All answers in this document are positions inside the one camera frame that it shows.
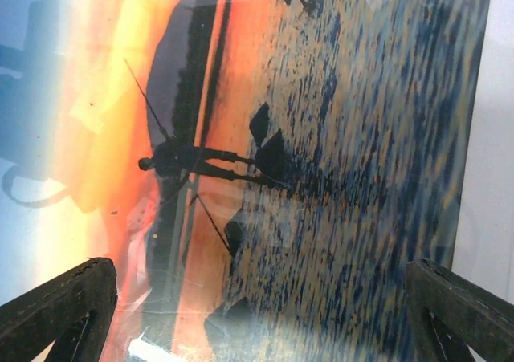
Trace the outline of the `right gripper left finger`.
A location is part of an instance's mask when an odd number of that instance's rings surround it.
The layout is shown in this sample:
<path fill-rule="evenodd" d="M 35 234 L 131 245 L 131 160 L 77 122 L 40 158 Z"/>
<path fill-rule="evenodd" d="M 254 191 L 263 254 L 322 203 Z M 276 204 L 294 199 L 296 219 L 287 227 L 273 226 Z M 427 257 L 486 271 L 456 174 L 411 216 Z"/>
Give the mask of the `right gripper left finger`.
<path fill-rule="evenodd" d="M 116 304 L 113 261 L 90 258 L 1 306 L 1 360 L 98 361 Z"/>

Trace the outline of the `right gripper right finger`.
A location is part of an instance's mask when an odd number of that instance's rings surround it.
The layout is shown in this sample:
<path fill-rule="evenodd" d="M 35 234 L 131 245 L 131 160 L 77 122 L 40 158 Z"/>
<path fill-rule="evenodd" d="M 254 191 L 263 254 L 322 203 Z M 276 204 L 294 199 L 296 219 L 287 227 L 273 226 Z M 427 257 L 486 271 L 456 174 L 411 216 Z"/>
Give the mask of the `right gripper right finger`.
<path fill-rule="evenodd" d="M 418 360 L 513 360 L 511 303 L 427 258 L 406 265 L 406 295 Z"/>

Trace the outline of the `sunset photo with white mat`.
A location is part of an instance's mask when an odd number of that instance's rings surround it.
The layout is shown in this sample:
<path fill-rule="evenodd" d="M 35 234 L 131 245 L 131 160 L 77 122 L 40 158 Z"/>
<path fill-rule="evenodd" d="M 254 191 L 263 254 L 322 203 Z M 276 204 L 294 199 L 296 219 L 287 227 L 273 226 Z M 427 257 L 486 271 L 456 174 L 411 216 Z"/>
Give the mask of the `sunset photo with white mat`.
<path fill-rule="evenodd" d="M 108 257 L 103 361 L 414 361 L 490 0 L 1 0 L 1 298 Z"/>

